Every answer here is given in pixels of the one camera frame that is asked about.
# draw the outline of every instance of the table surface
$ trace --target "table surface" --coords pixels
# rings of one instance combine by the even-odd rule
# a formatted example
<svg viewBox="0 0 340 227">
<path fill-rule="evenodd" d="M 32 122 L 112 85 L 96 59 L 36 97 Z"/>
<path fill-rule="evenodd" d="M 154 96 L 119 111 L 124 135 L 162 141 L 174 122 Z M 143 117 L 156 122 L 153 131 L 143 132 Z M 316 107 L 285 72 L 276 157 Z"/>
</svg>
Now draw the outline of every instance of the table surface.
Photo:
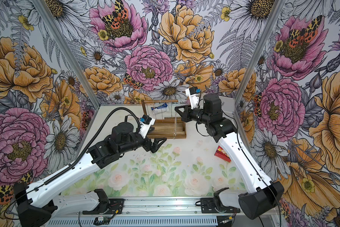
<svg viewBox="0 0 340 227">
<path fill-rule="evenodd" d="M 84 145 L 116 107 L 118 105 L 100 107 Z M 126 107 L 138 117 L 143 115 L 140 105 Z M 174 117 L 175 105 L 169 104 L 169 107 L 170 111 L 156 114 L 156 118 Z M 112 128 L 123 122 L 127 114 L 123 110 L 115 112 L 93 144 L 111 134 Z M 128 121 L 136 125 L 131 116 Z M 198 129 L 207 135 L 204 125 L 198 125 Z M 214 191 L 225 187 L 244 193 L 243 180 L 235 164 L 214 156 L 218 147 L 214 139 L 201 136 L 195 122 L 186 123 L 186 133 L 186 139 L 168 139 L 154 154 L 143 148 L 127 152 L 118 161 L 73 184 L 62 195 L 84 194 L 96 188 L 103 188 L 108 197 L 212 196 Z"/>
</svg>

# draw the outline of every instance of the green leaf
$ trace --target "green leaf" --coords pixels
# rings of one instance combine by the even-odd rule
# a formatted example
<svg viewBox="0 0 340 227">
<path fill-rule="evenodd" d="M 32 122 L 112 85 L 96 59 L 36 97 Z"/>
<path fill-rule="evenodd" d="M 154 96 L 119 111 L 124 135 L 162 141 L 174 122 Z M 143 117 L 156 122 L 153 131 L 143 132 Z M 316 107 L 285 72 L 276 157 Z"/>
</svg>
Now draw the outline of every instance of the green leaf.
<svg viewBox="0 0 340 227">
<path fill-rule="evenodd" d="M 111 171 L 115 170 L 118 166 L 118 163 L 114 164 L 114 166 L 111 167 Z"/>
<path fill-rule="evenodd" d="M 178 182 L 174 185 L 174 187 L 180 187 L 180 186 L 181 186 L 181 183 L 182 183 L 182 181 L 178 181 Z"/>
<path fill-rule="evenodd" d="M 154 176 L 155 174 L 153 174 L 153 175 L 151 175 L 150 177 L 149 177 L 149 184 L 152 184 L 152 182 L 154 182 L 154 179 L 155 179 L 155 176 Z"/>
<path fill-rule="evenodd" d="M 234 184 L 235 182 L 236 182 L 236 179 L 232 178 L 228 181 L 228 184 L 231 185 L 231 184 Z"/>
<path fill-rule="evenodd" d="M 213 167 L 209 167 L 209 168 L 207 168 L 206 173 L 207 174 L 211 174 L 212 171 L 213 171 Z"/>
<path fill-rule="evenodd" d="M 197 165 L 195 165 L 195 164 L 193 164 L 193 169 L 194 169 L 196 172 L 198 172 L 198 171 L 199 171 L 199 169 L 198 169 Z"/>
<path fill-rule="evenodd" d="M 121 190 L 119 191 L 119 194 L 122 195 L 123 193 L 125 193 L 127 191 L 127 185 L 123 186 L 121 188 Z"/>
<path fill-rule="evenodd" d="M 186 178 L 186 171 L 185 171 L 185 170 L 182 170 L 182 172 L 181 172 L 181 176 L 183 177 L 183 179 L 185 179 L 185 178 Z"/>
<path fill-rule="evenodd" d="M 169 154 L 169 153 L 163 153 L 163 154 L 160 156 L 160 158 L 164 158 L 164 157 L 166 157 L 168 154 Z"/>
<path fill-rule="evenodd" d="M 222 174 L 224 177 L 228 178 L 227 173 L 224 170 L 222 171 Z"/>
</svg>

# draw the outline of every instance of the black cable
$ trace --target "black cable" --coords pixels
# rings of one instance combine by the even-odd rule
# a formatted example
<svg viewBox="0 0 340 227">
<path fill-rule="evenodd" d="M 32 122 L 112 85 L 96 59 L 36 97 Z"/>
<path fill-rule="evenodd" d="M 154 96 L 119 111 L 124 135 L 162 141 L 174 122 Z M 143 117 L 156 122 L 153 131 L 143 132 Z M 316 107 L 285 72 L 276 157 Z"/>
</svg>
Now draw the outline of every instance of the black cable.
<svg viewBox="0 0 340 227">
<path fill-rule="evenodd" d="M 262 177 L 261 177 L 261 175 L 258 173 L 257 169 L 253 166 L 252 162 L 249 160 L 248 156 L 245 154 L 245 152 L 243 151 L 242 147 L 240 146 L 240 142 L 239 142 L 239 138 L 238 138 L 238 123 L 237 123 L 237 121 L 236 121 L 234 118 L 232 118 L 232 117 L 230 117 L 230 118 L 233 119 L 234 122 L 236 123 L 236 128 L 237 128 L 237 133 L 236 133 L 236 134 L 237 134 L 237 141 L 238 141 L 238 145 L 239 145 L 240 150 L 243 152 L 244 156 L 247 158 L 248 162 L 251 164 L 251 166 L 253 167 L 253 169 L 256 171 L 256 173 L 257 173 L 257 175 L 260 177 L 260 179 L 262 179 Z M 278 211 L 279 211 L 279 213 L 280 213 L 280 227 L 281 227 L 281 208 L 280 208 L 280 205 L 279 205 L 279 203 L 278 203 L 278 201 L 277 201 L 277 197 L 276 197 L 276 195 L 273 193 L 273 191 L 271 190 L 271 188 L 268 187 L 268 185 L 266 184 L 266 182 L 264 182 L 263 179 L 262 179 L 262 182 L 263 182 L 263 183 L 267 186 L 267 188 L 271 191 L 271 193 L 272 193 L 272 195 L 273 195 L 273 197 L 274 197 L 274 200 L 275 200 L 276 203 L 277 203 Z"/>
<path fill-rule="evenodd" d="M 200 134 L 200 135 L 202 135 L 202 136 L 210 136 L 210 135 L 203 135 L 203 134 L 201 134 L 200 132 L 199 132 L 199 130 L 197 129 L 197 125 L 198 125 L 199 123 L 195 123 L 195 128 L 196 128 L 196 131 Z"/>
<path fill-rule="evenodd" d="M 258 217 L 259 217 L 259 219 L 261 220 L 262 226 L 264 227 L 263 221 L 262 221 L 262 219 L 261 219 L 261 216 L 258 216 Z"/>
</svg>

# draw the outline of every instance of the red box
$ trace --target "red box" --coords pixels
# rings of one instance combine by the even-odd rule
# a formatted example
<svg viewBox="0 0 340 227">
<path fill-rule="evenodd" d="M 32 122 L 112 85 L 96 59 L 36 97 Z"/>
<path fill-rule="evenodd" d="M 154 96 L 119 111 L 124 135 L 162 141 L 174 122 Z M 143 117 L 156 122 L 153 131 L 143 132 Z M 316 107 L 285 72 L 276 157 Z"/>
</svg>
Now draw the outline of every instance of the red box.
<svg viewBox="0 0 340 227">
<path fill-rule="evenodd" d="M 231 159 L 229 158 L 229 156 L 227 155 L 227 153 L 223 150 L 221 146 L 218 146 L 214 155 L 216 157 L 220 157 L 221 159 L 227 162 L 231 162 Z"/>
</svg>

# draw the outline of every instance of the pink peony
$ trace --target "pink peony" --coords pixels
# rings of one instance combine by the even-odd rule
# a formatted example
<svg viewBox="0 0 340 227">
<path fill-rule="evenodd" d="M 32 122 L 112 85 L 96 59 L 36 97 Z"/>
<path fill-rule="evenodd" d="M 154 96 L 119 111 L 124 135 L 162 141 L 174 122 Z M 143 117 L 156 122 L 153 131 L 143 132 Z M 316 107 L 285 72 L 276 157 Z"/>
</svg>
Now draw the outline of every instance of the pink peony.
<svg viewBox="0 0 340 227">
<path fill-rule="evenodd" d="M 0 186 L 13 185 L 29 171 L 33 177 L 44 171 L 49 133 L 45 120 L 27 109 L 11 108 L 0 114 Z"/>
<path fill-rule="evenodd" d="M 258 117 L 258 127 L 271 131 L 282 142 L 291 139 L 304 122 L 301 90 L 290 78 L 279 81 L 272 78 L 262 92 L 260 108 L 262 116 Z"/>
<path fill-rule="evenodd" d="M 105 16 L 113 14 L 114 4 L 111 7 L 105 4 L 104 8 L 98 5 L 97 9 L 89 9 L 91 24 L 94 25 L 92 31 L 98 34 L 99 40 L 103 41 L 105 45 L 104 52 L 108 54 L 113 54 L 113 51 L 130 50 L 146 42 L 147 22 L 145 17 L 140 17 L 133 4 L 129 6 L 124 0 L 123 4 L 127 8 L 128 19 L 125 19 L 122 22 L 122 27 L 118 29 L 112 29 L 108 22 L 104 23 L 102 20 Z"/>
<path fill-rule="evenodd" d="M 281 34 L 276 36 L 276 45 L 273 54 L 267 59 L 267 66 L 276 72 L 280 72 L 285 77 L 292 77 L 295 80 L 303 79 L 312 72 L 321 62 L 326 51 L 321 51 L 325 40 L 327 29 L 324 28 L 324 17 L 322 17 L 317 35 L 311 42 L 300 41 L 296 47 L 291 48 L 289 43 L 290 30 L 297 29 L 302 31 L 310 21 L 299 20 L 291 16 L 281 29 Z"/>
<path fill-rule="evenodd" d="M 150 46 L 137 47 L 124 61 L 127 73 L 136 82 L 143 83 L 143 89 L 152 91 L 154 86 L 172 78 L 171 60 L 165 52 Z"/>
</svg>

